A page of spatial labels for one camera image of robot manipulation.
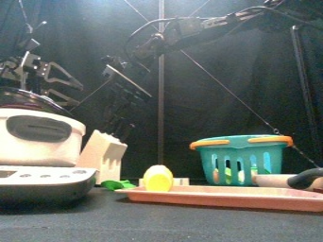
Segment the rice cooker lid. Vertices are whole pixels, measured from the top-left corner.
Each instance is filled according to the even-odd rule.
[[[0,87],[0,108],[33,110],[73,117],[49,98],[11,87]]]

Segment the black handle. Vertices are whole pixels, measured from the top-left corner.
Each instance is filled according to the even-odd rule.
[[[288,186],[294,189],[305,189],[320,177],[323,177],[323,168],[305,170],[293,177],[288,178]]]
[[[7,118],[6,130],[19,139],[57,143],[67,139],[71,127],[51,118],[17,115]]]

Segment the metal pole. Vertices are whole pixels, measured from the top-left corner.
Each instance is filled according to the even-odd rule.
[[[165,18],[165,3],[158,0],[158,19]],[[158,23],[158,32],[164,31],[164,23]],[[157,163],[164,163],[164,55],[158,57],[157,75]]]
[[[298,28],[300,28],[300,26],[293,26],[290,28],[290,39],[292,39],[293,53],[294,53],[296,64],[297,64],[300,86],[301,86],[301,90],[302,90],[302,97],[304,97],[305,111],[306,111],[306,117],[308,117],[314,160],[317,160],[318,164],[321,165],[323,154],[321,154],[321,148],[320,148],[320,142],[318,142],[317,126],[316,126],[316,122],[314,122],[313,107],[312,107],[312,103],[310,103],[310,88],[309,88],[309,81],[308,81],[308,76],[306,76],[306,71],[305,71],[305,61],[304,61],[302,48],[301,48],[301,43],[300,43],[300,33],[298,33],[300,29]]]

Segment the white container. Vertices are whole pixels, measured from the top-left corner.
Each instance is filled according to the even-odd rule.
[[[95,168],[95,184],[106,180],[118,181],[121,173],[121,159],[126,151],[126,144],[113,136],[93,130],[79,154],[75,167]]]
[[[70,133],[61,142],[33,141],[13,136],[7,119],[14,116],[47,118],[70,126]],[[77,120],[47,112],[22,109],[0,109],[0,165],[74,166],[81,152],[85,126]]]

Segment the basket handle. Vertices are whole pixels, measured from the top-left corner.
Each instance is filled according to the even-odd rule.
[[[189,149],[196,149],[197,147],[217,146],[229,144],[229,140],[200,140],[189,144]]]
[[[288,147],[292,146],[292,139],[288,136],[270,136],[270,137],[260,137],[260,138],[249,138],[246,140],[248,143],[261,143],[261,142],[285,142],[288,143]]]

